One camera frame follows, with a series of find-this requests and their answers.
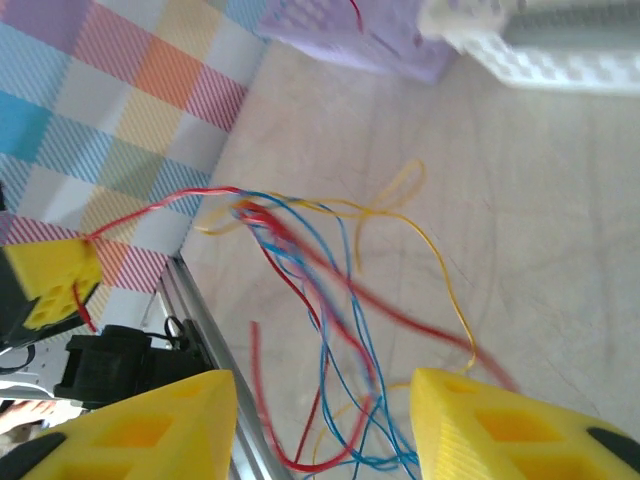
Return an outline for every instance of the colorful checkered cloth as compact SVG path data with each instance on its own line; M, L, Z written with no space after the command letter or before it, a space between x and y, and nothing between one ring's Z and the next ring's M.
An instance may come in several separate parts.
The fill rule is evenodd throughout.
M0 242L61 239L209 184L264 0L0 0ZM98 324L139 325L199 199L105 234Z

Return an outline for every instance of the yellow printed block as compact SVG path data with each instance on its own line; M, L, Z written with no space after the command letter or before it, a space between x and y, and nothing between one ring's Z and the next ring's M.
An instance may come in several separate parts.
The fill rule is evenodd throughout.
M411 382L425 480L638 480L640 444L602 420L435 369Z
M22 243L3 247L25 299L38 300L23 327L39 330L74 314L75 283L84 303L102 279L96 249L82 239Z
M66 439L24 480L226 480L233 374L202 373L47 430Z

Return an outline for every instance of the metal rod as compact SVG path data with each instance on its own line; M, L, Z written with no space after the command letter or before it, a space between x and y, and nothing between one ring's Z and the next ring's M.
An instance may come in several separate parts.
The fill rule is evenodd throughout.
M249 472L257 480L293 480L291 472L271 453L263 436L251 390L182 259L169 260L162 285L165 289L163 294L170 299L169 305L174 310L181 310L174 314L189 318L200 330L214 365L233 372L238 397L233 473L243 480L252 478L246 476Z

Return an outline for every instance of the electrical wire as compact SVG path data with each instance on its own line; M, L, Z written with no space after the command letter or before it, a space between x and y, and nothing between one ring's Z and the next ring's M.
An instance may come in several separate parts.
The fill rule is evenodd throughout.
M178 330L178 334L175 335L170 328L170 324L173 324ZM160 340L166 340L171 345L171 348L175 350L184 350L187 347L188 339L186 337L186 329L178 318L174 315L169 315L164 320L164 335L154 332L144 332L147 337L159 338Z
M398 198L395 202L391 203L390 205L387 205L383 209L376 210L372 208L373 206L379 205L380 203L384 202L388 198L394 196L396 192L400 189L402 184L410 176L413 170L418 171L418 177L415 183L409 189L407 189L407 192L404 193L404 195L400 196L400 198ZM389 185L385 187L382 190L382 192L375 197L375 199L371 202L371 205L369 207L359 205L357 203L350 202L348 200L342 200L342 199L336 199L336 198L320 198L320 199L305 200L301 198L286 197L277 192L269 192L269 195L272 195L274 197L279 198L280 200L285 201L288 205L299 205L317 213L322 213L325 215L333 215L340 218L352 218L357 220L358 223L356 224L356 230L354 235L353 251L354 251L354 258L356 262L356 268L359 271L362 271L362 255L360 253L360 239L361 239L362 229L364 228L365 222L370 217L382 216L382 217L395 218L409 225L420 236L420 238L422 238L422 240L427 244L427 246L431 249L434 256L436 257L436 260L438 261L438 266L440 267L440 270L442 272L442 276L445 282L445 286L447 288L447 293L449 295L451 305L453 306L453 309L456 312L456 315L458 316L458 319L460 320L460 323L462 324L465 330L465 333L467 334L469 343L471 344L471 358L467 362L466 366L460 370L460 373L465 373L468 370L470 370L476 362L476 357L477 357L476 340L473 335L473 332L471 331L471 327L469 326L466 316L462 311L462 308L460 307L460 304L458 302L457 296L455 294L455 290L453 288L453 283L449 275L449 270L444 261L444 258L440 253L440 251L438 250L438 248L436 247L435 243L431 240L431 238L413 220L407 218L402 214L392 211L394 209L403 207L412 198L414 198L417 195L417 193L422 189L425 182L426 182L426 167L424 166L424 163L422 161L418 159L414 159L403 167L403 169L395 176L395 178L389 183ZM329 211L327 208L318 206L321 204L342 205L342 206L346 206L354 210L357 210L359 211L359 213L336 212L333 210ZM214 224L225 213L227 213L230 209L234 208L236 205L238 204L235 203L235 204L222 205L218 209L214 210L213 212L205 216L204 222L208 224ZM218 230L209 230L206 227L202 227L202 226L196 226L195 228L207 235L222 235L224 233L228 233L234 230L235 228L241 225L242 225L241 222L231 223Z
M295 245L296 248L306 258L311 260L316 265L320 266L323 270L329 273L339 284L343 285L347 289L351 289L355 294L363 299L366 303L374 307L376 310L381 311L388 317L390 317L395 323L404 326L405 328L414 330L421 334L433 337L438 340L442 340L456 348L470 352L472 347L468 342L456 334L449 332L438 327L423 324L422 322L405 315L397 308L388 304L384 300L378 298L370 290L362 286L359 282L348 278L337 266L332 266L311 246L309 246L302 238L293 233L282 221L273 216L264 206L255 204L253 202L247 202L247 207L250 207L251 215L243 214L241 218L250 223L258 225L268 225L269 230L285 243ZM508 390L517 390L515 382L511 377L502 369L502 367L493 359L493 357L484 349L477 347L477 359L484 365L484 367L490 371L496 379Z
M330 251L330 249L329 249L329 248L328 248L328 246L324 243L324 241L322 240L322 238L320 237L320 235L318 234L318 232L316 232L316 231L313 229L313 227L311 227L311 225L309 225L309 224L308 224L308 223L307 223L307 222L306 222L302 217L300 217L300 216L299 216L299 214L297 214L295 211L291 210L291 209L290 209L290 207L288 207L288 206L286 206L286 205L283 205L283 206L284 206L284 208L285 208L285 209L289 210L289 211L290 211L290 212L291 212L291 213L292 213L296 218L298 218L298 219L302 222L302 224L305 226L305 228L307 228L307 229L312 233L312 235L313 235L313 236L318 240L319 244L320 244L320 245L321 245L321 247L322 247L323 252L327 255L327 258L329 258L330 262L331 262L333 265L335 265L335 260L333 260L333 257L332 257L332 255L331 255L331 251ZM344 225L343 225L342 220L341 220L341 219L339 219L339 218L336 218L336 219L338 220L338 223L340 224L340 227L341 227L341 231L342 231L342 233L343 233L343 242L344 242L344 245L345 245L345 252L346 252L346 254L347 254L347 269L348 269L348 271L350 271L350 266L349 266L349 265L350 265L350 261L349 261L349 259L350 259L350 255L349 255L349 252L348 252L348 244L349 244L349 242L348 242L348 240L347 240L347 238L346 238L346 230L345 230L345 228L344 228ZM274 246L265 245L264 240L262 240L262 239L259 239L259 241L260 241L260 242L261 242L261 244L262 244L266 249L268 249L271 253L278 254L278 255L285 255L285 256L288 256L286 253L284 253L284 252L283 252L283 250L282 250L282 249L280 249L280 248L276 248L276 247L274 247ZM294 261L294 263L297 263L297 264L302 265L302 262L301 262L300 260L295 260L295 261ZM292 275L292 276L293 276L294 278L296 278L296 279L300 279L300 278L301 278L300 276L297 276L297 275L295 275L295 274L293 274L293 273L290 273L290 275ZM355 304L357 304L357 299L356 299L356 297L353 297L353 303L354 303L354 306L355 306ZM356 316L358 315L358 311L357 311L357 310L355 310L355 309L354 309L354 315L356 315ZM363 344L365 344L365 341L364 341L364 339L362 338L362 334L361 334L361 331L360 331L359 327L358 327L358 333L359 333L359 335L360 335L361 342L362 342ZM324 342L323 349L324 349L324 348L327 348L327 341L326 341L325 336L323 336L323 342ZM321 354L321 357L323 357L323 356L324 356L325 361L326 361L326 353L327 353L326 351L323 351L323 352L322 352L322 354ZM344 379L342 378L342 375L340 374L340 371L339 371L339 369L338 369L337 365L335 365L335 361L334 361L334 359L333 359L333 355L331 354L330 350L328 350L328 353L329 353L329 356L330 356L330 358L331 358L331 362L332 362L332 364L333 364L333 366L334 366L334 369L335 369L335 371L336 371L336 373L337 373L337 375L338 375L338 378L340 379L341 384L343 385L343 387L344 387L345 391L346 391L346 392L347 392L347 394L350 396L350 398L352 398L352 400L353 400L353 401L355 401L355 399L354 399L353 395L352 395L352 394L351 394L351 392L349 391L349 388L348 388L348 387L347 387L347 385L345 384ZM382 373L381 373L381 372L380 372L380 370L379 370L379 365L377 364L377 360L375 360L375 353L373 352L373 350L370 350L370 354L372 354L372 357L374 358L374 362L375 362L375 364L376 364L376 371L377 371L377 374L378 374L378 377L379 377L379 381L380 381L380 383L382 384L382 391L384 392L384 383L383 383L383 380L382 380ZM337 430L336 430L336 428L337 428L337 427L335 426L335 424L333 423L333 421L332 421L332 420L331 420L331 418L330 418L330 417L331 417L331 415L330 415L330 412L328 411L328 405L326 404L326 396L325 396L325 392L324 392L324 375L321 375L321 387L322 387L322 388L321 388L321 390L322 390L322 399L323 399L323 414L325 415L325 420L327 421L328 425L331 427L331 431L332 431L332 433L334 433L334 435L335 435L335 436L336 436L336 438L340 441L340 443L341 443L343 446L346 446L346 442L342 439L341 435L337 432ZM388 409L387 409L387 408L385 408L385 413L386 413L386 414L387 414L387 416L388 416ZM309 425L309 422L312 420L312 418L313 418L313 414L314 414L314 412L312 411L312 412L310 413L309 420L307 421L307 425ZM389 418L389 420L388 420L388 421L389 421L389 426L392 428L391 432L393 433L393 432L394 432L394 430L393 430L393 428L394 428L394 426L393 426L393 422L392 422L392 420L390 419L390 417L388 417L388 418ZM371 422L372 422L372 420L373 420L373 423L375 423L378 427L380 427L381 429L383 428L383 427L382 427L382 425L380 425L377 421L375 421L375 420L371 417L371 415L369 416L369 421L367 422L367 425L370 425L370 424L371 424ZM390 441L392 441L392 443L394 443L394 447L395 447L394 449L395 449L396 451L398 451L399 447L397 446L397 442L394 442L395 438L392 438L392 437L393 437L393 435L391 435L391 436L390 436L390 435L389 435L388 433L386 433L386 432L385 432L385 435L387 436L387 438L389 438L389 439L390 439ZM362 440L363 440L363 441L365 440L365 437L366 437L366 435L365 435L365 433L363 433L363 437L362 437ZM403 438L402 438L402 440L403 440L403 442L405 443L405 445L407 445L407 447L408 447L408 444L407 444L406 440L404 440ZM402 459L403 457L406 457L406 454L404 454L404 453L402 453L402 452L399 452L399 455L398 455L398 457L396 457L396 458L397 458L397 459ZM395 467L395 466L392 466L392 467L386 467L386 468L381 467L381 465L382 465L383 463L385 463L385 462L393 462L393 461L394 461L394 459L393 459L393 458L390 458L390 459L375 459L375 460L374 460L374 459L372 459L372 458L368 457L368 458L357 458L357 460L358 460L358 462L363 462L364 464L366 464L366 465L368 465L368 466L371 466L372 468L375 468L375 469L377 469L377 470L381 470L381 471L388 471L388 470L390 470L391 468L397 468L397 467Z
M78 293L78 284L76 282L73 282L73 285L71 286L71 292L73 294L73 301L75 302L76 308L78 309L78 315L80 315L80 318L82 319L84 324L89 328L89 331L91 331L91 333L96 333L98 330L91 321L91 315L89 315L87 307L85 307L84 303L82 303L82 300L80 299L80 294Z
M396 323L399 323L400 325L403 325L407 328L414 329L420 333L432 336L436 339L445 341L447 343L450 343L453 346L456 346L457 348L461 348L461 349L470 351L472 353L477 348L477 346L475 345L475 342L471 341L467 343L467 341L461 339L455 334L452 334L450 332L447 332L445 330L441 330L435 327L431 327L429 325L423 325L417 320L404 315L402 312L398 311L394 307L386 304L386 302L384 302L383 300L377 298L374 294L372 294L367 289L365 289L364 287L359 285L357 282L355 282L353 279L351 279L350 275L343 273L335 264L335 262L331 262L329 259L323 258L323 256L318 254L318 252L313 247L309 246L306 242L302 241L297 236L297 234L293 233L283 222L281 222L277 217L271 214L268 208L248 200L256 196L262 196L263 198L265 198L265 194L260 194L260 192L247 192L247 191L238 189L236 187L217 187L217 188L210 188L210 189L207 189L207 188L183 189L178 192L175 192L172 195L167 196L165 199L161 200L160 202L154 203L148 207L140 209L125 217L122 217L120 219L114 220L106 224L105 226L89 234L86 238L88 241L95 240L101 234L103 234L104 232L106 232L111 228L115 228L120 224L123 224L129 220L137 218L141 215L149 213L158 208L162 208L168 205L169 203L171 203L172 201L175 201L187 195L221 195L221 194L235 194L235 195L240 195L242 197L241 202L235 203L233 206L233 209L236 213L236 217L240 219L243 223L251 227L251 231L256 237L256 240L258 241L258 243L261 243L261 240L259 238L259 234L256 232L259 229L266 229L273 239L272 245L270 247L271 251L276 252L280 256L289 255L290 258L293 258L295 260L294 262L292 262L292 266L294 267L294 270L296 270L296 273L295 273L296 278L303 279L302 280L303 285L308 285L310 292L315 296L315 298L321 304L321 311L323 313L323 322L319 321L319 319L317 318L317 315L316 315L315 322L317 324L316 326L319 327L319 331L322 334L323 351L326 352L325 353L326 356L322 357L324 358L323 365L326 365L327 358L332 357L330 350L327 350L328 342L327 342L327 335L326 335L327 325L330 325L333 330L335 330L355 351L358 352L358 355L360 356L362 360L362 364L365 368L365 372L366 372L365 378L368 379L368 383L370 384L370 386L372 386L375 383L375 379L377 379L378 377L378 375L374 373L375 365L373 360L371 359L369 349L367 349L364 346L365 342L364 341L362 343L358 342L355 339L355 337L353 337L353 335L348 331L348 329L344 325L344 322L340 318L340 315L338 314L337 309L328 300L328 296L326 292L323 291L323 288L319 283L317 283L317 279L315 279L314 275L311 273L310 266L309 266L310 264L308 262L312 262L317 266L319 266L320 268L322 268L323 270L325 270L334 278L334 280L338 281L339 284L341 284L343 287L348 289L352 293L352 296L357 296L363 299L374 308L382 311L383 313L391 317L393 321L395 321ZM408 221L410 225L414 226L414 228L417 228L417 225L412 224L412 222L406 219L406 217L403 217L399 214L395 214L394 212L389 212L385 210L374 210L372 208L363 207L348 201L329 199L333 203L343 204L343 205L355 208L359 210L360 213L341 214L339 212L338 213L327 212L326 210L324 210L324 208L315 205L309 200L288 199L286 197L284 198L288 203L292 203L292 204L297 203L304 206L305 208L321 211L321 213L327 213L332 215L342 215L346 218L359 218L361 220L361 223L363 223L366 220L367 216L384 215L384 216L400 218L403 221ZM374 201L372 202L372 205L375 205L379 202L381 202L381 200L378 200L377 202ZM427 241L430 247L435 250L435 245L433 245L433 243L429 242L429 240L427 239L428 237L426 237L425 241ZM274 268L276 272L280 272L281 277L284 280L284 278L286 277L286 274L279 268L277 262L274 261L274 259L271 257L273 253L269 252L267 248L265 248L265 246L262 244L261 244L261 250L263 251L265 257L269 261L272 268ZM439 260L441 261L441 267L442 267L444 265L444 261L442 260L441 256L439 256ZM276 451L276 454L280 458L281 462L285 464L287 467L292 468L294 470L298 470L306 473L317 473L317 472L326 470L327 468L331 468L333 466L343 463L342 460L345 459L347 455L349 455L349 453L351 453L352 455L356 453L355 444L357 442L357 439L360 433L363 433L363 431L367 429L368 426L372 424L372 422L375 421L373 419L373 415L370 414L370 412L372 411L371 407L373 406L372 405L373 399L374 399L373 393L368 395L361 402L357 402L357 401L355 402L356 405L358 405L359 403L362 403L362 405L358 405L360 409L360 414L358 416L358 420L353 429L352 437L348 442L346 442L346 445L343 448L343 451L340 452L338 455L336 455L330 460L322 462L319 465L303 465L303 464L300 464L297 461L297 459L296 461L291 461L286 457L275 435L273 425L271 423L271 419L269 418L266 402L264 399L264 390L261 384L261 370L260 370L260 357L259 357L260 331L259 331L259 326L257 324L252 323L251 333L252 333L252 339L253 339L252 375L253 375L254 383L256 385L256 397L257 397L256 400L259 405L259 410L260 410L261 418L263 419L265 430L267 430L269 437L271 439L272 446ZM491 356L488 355L488 353L486 353L484 350L480 348L477 348L477 352L478 352L477 353L478 360L481 363L483 363L484 366L489 371L491 371L503 385L505 385L509 389L515 389L515 384L512 382L510 377L506 374L506 372L504 372L501 369L501 367L499 367L499 365L491 358ZM377 397L376 407L375 407L376 409L378 408L381 398L382 396ZM325 410L324 412L325 414L327 413L326 407L327 406L326 406L326 398L325 398L323 399L323 410ZM356 463L356 464L363 463L361 461L359 462L357 459L354 460L353 462L351 461L348 461L348 462Z
M400 390L402 388L408 388L409 386L410 386L409 382L394 383L393 385L389 385L389 387L387 387L387 390L389 390L389 391ZM359 402L362 402L364 400L364 398L363 397L359 397L357 400ZM338 419L339 417L341 417L344 414L346 414L349 410L351 410L353 408L353 406L354 406L353 403L346 403L341 408L336 410L336 412L333 413L333 417L335 419ZM320 444L322 443L322 439L327 435L328 432L329 432L329 428L326 427L326 426L323 427L322 430L320 430L320 433L318 434L318 437L316 438L316 442L313 445L313 452L311 454L311 463L316 463L316 458L318 457L318 450L320 448Z
M334 213L329 207L327 207L324 204L316 204L317 207L322 208L324 211L329 212L329 213ZM342 221L342 219L338 216L335 216L338 225L340 227L340 231L341 231L341 236L342 236L342 243L343 243L343 248L344 248L344 252L345 252L345 261L346 261L346 275L351 278L351 271L352 271L352 266L351 266L351 253L349 251L349 241L347 238L347 233L346 233L346 229L344 227L344 223ZM369 354L371 355L371 358L373 359L375 368L376 368L376 373L378 375L378 382L379 382L379 387L380 387L380 396L378 397L378 400L376 402L376 405L374 407L374 412L372 412L372 414L370 415L369 421L367 422L367 425L365 426L365 430L363 432L362 435L362 439L360 442L360 448L357 452L357 455L354 455L352 453L352 456L358 460L356 462L356 468L355 468L355 472L354 472L354 478L355 476L357 476L357 472L358 469L360 467L361 464L364 465L368 465L372 468L376 468L377 470L382 469L383 467L381 465L383 465L386 462L389 463L394 463L394 462L400 462L405 471L407 472L407 474L411 477L411 478L415 478L414 475L412 474L410 468L409 468L409 464L407 462L413 462L413 463L417 463L417 456L415 455L415 452L413 451L413 449L411 448L411 446L409 445L409 443L407 442L407 440L402 436L401 432L397 429L397 427L395 426L395 422L393 420L393 418L391 417L391 413L389 410L389 402L387 399L387 389L385 387L385 382L384 382L384 376L382 374L382 370L380 368L380 364L378 362L377 356L375 354L375 348L373 346L373 342L371 339L371 336L369 334L369 329L367 326L367 322L365 320L365 316L364 316L364 312L362 310L362 307L360 306L360 303L357 299L357 297L355 295L353 295L353 292L351 292L351 303L352 303L352 311L353 311L353 317L355 320L355 326L356 326L356 330L358 333L358 337L360 339L360 341L362 342L363 345L365 345L365 348L367 348L367 350L369 351ZM336 371L336 373L338 374L338 377L340 378L340 372L339 370ZM377 410L378 408L382 407L385 419L387 421L387 425L388 425L388 432L385 428L382 427L382 425L380 425L378 422L375 421L375 410ZM331 412L327 411L325 418L328 417L331 419L330 422L328 422L328 426L334 427L334 422L333 422L333 415L331 415ZM387 437L387 439L389 440L389 442L391 443L391 446L394 450L394 452L396 453L395 457L389 457L386 459L381 459L381 458L373 458L373 457L363 457L362 456L362 450L364 448L364 444L366 442L366 437L367 437L367 432L370 428L370 426L372 424L375 424L378 428L381 429L381 431L385 434L385 436ZM403 450L403 448L399 445L398 443L398 439L400 439L400 441L404 444L405 448L408 449L407 452L405 452Z
M325 361L325 369L328 367L328 361ZM311 411L309 412L309 417L307 418L306 423L304 424L304 429L302 430L302 436L300 437L300 441L298 442L298 448L296 449L296 456L294 457L294 462L298 462L300 460L300 456L302 455L302 450L304 449L304 444L307 441L307 437L309 436L309 432L311 431L311 426L313 425L313 420L316 417L316 411L318 410L318 404L320 403L320 387L316 389L316 394L313 397L313 403L311 404Z
M356 12L356 22L358 24L358 31L360 33L364 33L364 25L362 23L362 14L360 13L360 8L358 7L356 0L349 0L349 3L351 3L351 6Z

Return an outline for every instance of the wire bundle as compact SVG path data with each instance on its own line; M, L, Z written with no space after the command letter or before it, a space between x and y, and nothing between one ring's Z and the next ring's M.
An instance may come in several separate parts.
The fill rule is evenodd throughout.
M408 167L418 166L421 172L420 180L424 179L424 166L421 163L409 164ZM394 208L401 206L411 196L411 194L405 195L402 200L388 205L386 208L376 208L379 203L385 201L392 196L392 193L397 189L398 184L403 182L404 176L408 176L409 168L405 168L403 172L392 182L392 184L380 194L370 207L363 207L345 200L336 199L317 199L317 200L304 200L299 198L284 197L277 193L262 193L254 191L246 191L231 186L221 186L216 188L191 188L184 189L169 195L165 199L149 205L141 210L133 212L125 217L114 220L103 227L97 229L95 232L87 235L85 239L89 242L94 241L100 235L107 230L110 230L122 223L133 220L142 215L146 215L156 209L162 208L169 203L178 200L188 195L232 195L235 197L232 202L224 205L221 209L213 212L209 220L218 220L225 214L231 214L235 221L232 224L227 225L224 228L218 230L208 230L200 228L210 235L219 235L229 232L239 225L245 225L249 228L254 238L256 239L260 249L267 262L271 265L277 275L288 285L289 288L300 298L305 307L308 310L309 319L316 332L319 333L321 339L321 350L319 357L319 386L316 392L314 402L311 407L309 419L305 426L304 433L300 440L298 450L295 458L291 460L283 451L281 444L275 433L275 428L269 415L269 409L266 404L264 388L262 385L261 363L260 363L260 327L257 323L251 324L251 338L252 338L252 378L255 387L256 404L258 407L258 413L262 420L265 432L270 440L271 446L279 458L279 460L288 468L309 474L308 477L313 476L316 473L326 471L338 465L353 464L355 470L353 479L355 479L360 471L362 465L373 468L378 471L391 471L398 468L403 468L410 478L416 478L415 470L418 466L418 458L415 450L410 445L409 441L402 435L398 426L396 425L391 415L391 409L389 405L388 393L391 389L398 388L399 386L387 387L385 384L380 365L375 353L375 348L371 340L369 329L364 316L361 302L367 303L374 309L384 313L390 320L402 325L406 328L410 328L421 334L431 336L440 341L449 343L450 345L463 349L470 353L470 361L465 368L470 368L477 359L484 367L491 371L497 380L506 388L515 390L515 384L506 372L493 360L493 358L484 350L479 348L464 315L457 303L455 295L453 293L451 281L442 259L442 256L437 251L433 242L426 236L426 234L411 220L408 218L393 212ZM419 189L421 184L414 186L414 190ZM355 209L356 213L337 212L331 209L329 204L339 204L352 209ZM331 249L324 241L322 236L313 228L313 226L300 214L293 206L300 206L306 209L310 209L319 213L332 215L336 218L339 229L341 231L342 243L345 252L345 266L344 272L337 264ZM315 247L309 245L303 241L292 229L290 229L283 221L281 221L275 214L275 209L284 209L290 214L293 219L311 234L314 240ZM398 218L408 223L414 228L423 240L429 245L434 252L440 267L443 272L445 283L451 298L453 307L458 314L468 339L459 337L453 333L445 330L438 329L436 327L424 324L416 319L410 318L404 315L401 311L395 307L387 304L382 299L368 291L358 282L352 278L353 260L351 256L351 250L349 247L349 240L347 238L346 229L342 218L353 218L358 220L358 226L356 228L355 243L354 243L354 258L356 266L360 265L359 254L359 238L364 221L373 215L386 216L392 218ZM351 310L353 316L353 322L348 323L339 309L336 307L335 302L331 298L324 282L322 281L318 271L324 271L328 274L337 284L341 285L347 292L351 300ZM81 305L77 298L77 292L74 288L74 297L78 303L78 311L85 320L85 322L91 327L91 319L88 312ZM309 297L313 298L319 305L318 314L312 306ZM360 365L362 369L363 378L368 387L368 394L356 398L353 392L349 389L346 381L343 378L342 373L336 363L333 352L329 346L330 338L333 334L337 334L346 342L347 345L360 359ZM329 367L332 367L332 371L335 372L338 377L339 383L345 390L351 400L349 406L354 406L358 410L358 417L355 421L355 425L352 428L350 435L346 436L335 423L335 418L344 413L346 409L343 408L338 414L332 414L329 407L329 402L326 392L326 379L329 372ZM321 433L316 447L314 448L313 461L311 464L300 463L300 456L304 448L305 441L307 439L311 424L314 420L318 407L321 407L322 415L326 423L326 431L329 431L336 440L340 443L341 451L332 458L316 464L315 456L318 447L319 440L325 433L325 430ZM392 454L386 457L368 455L364 453L366 446L366 439L371 431L378 430L389 442L392 450Z

